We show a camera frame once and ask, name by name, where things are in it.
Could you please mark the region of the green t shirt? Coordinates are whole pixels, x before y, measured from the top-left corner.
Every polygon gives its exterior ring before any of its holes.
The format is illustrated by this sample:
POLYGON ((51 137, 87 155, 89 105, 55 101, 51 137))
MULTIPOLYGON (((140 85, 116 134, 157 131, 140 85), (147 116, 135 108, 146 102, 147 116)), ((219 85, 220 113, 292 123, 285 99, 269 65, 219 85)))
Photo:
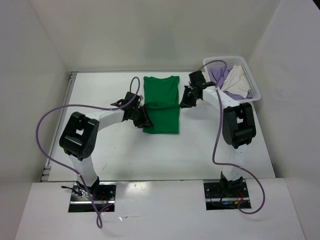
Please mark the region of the green t shirt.
POLYGON ((143 77, 144 107, 153 124, 151 128, 144 128, 144 133, 173 135, 179 133, 179 82, 179 76, 143 77))

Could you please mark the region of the white t shirt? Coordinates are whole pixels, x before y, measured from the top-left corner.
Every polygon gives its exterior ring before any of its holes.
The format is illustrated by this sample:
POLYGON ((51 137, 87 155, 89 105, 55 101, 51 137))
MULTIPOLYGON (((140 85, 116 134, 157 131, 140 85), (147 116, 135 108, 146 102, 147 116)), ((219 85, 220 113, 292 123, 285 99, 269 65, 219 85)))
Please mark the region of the white t shirt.
POLYGON ((248 96, 250 85, 241 65, 236 65, 232 68, 227 75, 221 90, 223 92, 239 95, 244 99, 248 96))

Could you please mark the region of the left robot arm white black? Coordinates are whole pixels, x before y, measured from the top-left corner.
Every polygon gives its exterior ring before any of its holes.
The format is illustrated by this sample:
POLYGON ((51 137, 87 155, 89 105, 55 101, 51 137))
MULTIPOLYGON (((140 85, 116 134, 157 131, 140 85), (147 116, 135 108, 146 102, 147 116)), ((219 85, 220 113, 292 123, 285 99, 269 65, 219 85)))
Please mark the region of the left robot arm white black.
POLYGON ((69 156, 76 170, 78 185, 87 199, 96 199, 101 191, 100 179, 94 170, 91 157, 98 132, 128 120, 132 120, 139 129, 154 126, 143 106, 129 107, 126 110, 102 110, 89 115, 76 111, 70 116, 59 139, 59 145, 69 156))

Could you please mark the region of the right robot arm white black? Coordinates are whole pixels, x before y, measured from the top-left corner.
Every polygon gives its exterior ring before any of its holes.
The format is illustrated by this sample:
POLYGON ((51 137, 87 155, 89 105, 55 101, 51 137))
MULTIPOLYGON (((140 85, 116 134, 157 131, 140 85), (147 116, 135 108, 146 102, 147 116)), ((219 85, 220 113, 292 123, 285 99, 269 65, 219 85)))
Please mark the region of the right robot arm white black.
POLYGON ((242 185, 243 177, 232 173, 233 169, 242 169, 248 145, 256 136, 256 125, 250 103, 240 103, 217 87, 209 83, 186 85, 179 104, 181 109, 196 106, 197 100, 203 100, 219 110, 219 124, 212 153, 212 162, 223 166, 220 173, 219 191, 225 197, 232 196, 242 185), (216 153, 220 137, 232 147, 228 162, 217 162, 216 153))

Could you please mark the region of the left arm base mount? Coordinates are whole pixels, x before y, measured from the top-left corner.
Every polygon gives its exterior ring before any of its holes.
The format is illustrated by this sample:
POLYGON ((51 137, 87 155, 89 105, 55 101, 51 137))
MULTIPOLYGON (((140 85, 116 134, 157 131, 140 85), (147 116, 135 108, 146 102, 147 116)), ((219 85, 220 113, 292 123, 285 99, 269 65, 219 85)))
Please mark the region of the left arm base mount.
MULTIPOLYGON (((94 212, 94 207, 87 192, 81 189, 76 182, 72 186, 61 186, 70 193, 69 213, 94 212)), ((116 182, 100 182, 98 193, 93 196, 94 204, 98 211, 115 211, 116 182)))

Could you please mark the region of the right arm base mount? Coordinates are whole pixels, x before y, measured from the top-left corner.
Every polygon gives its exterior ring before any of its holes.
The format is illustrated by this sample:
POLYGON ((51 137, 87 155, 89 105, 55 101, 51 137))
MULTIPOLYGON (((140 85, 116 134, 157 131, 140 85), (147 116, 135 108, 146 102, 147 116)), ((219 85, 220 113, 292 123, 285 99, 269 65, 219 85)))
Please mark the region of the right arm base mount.
POLYGON ((245 180, 240 186, 230 189, 227 193, 223 193, 219 180, 204 181, 203 189, 207 211, 236 210, 239 204, 241 209, 252 208, 245 180))

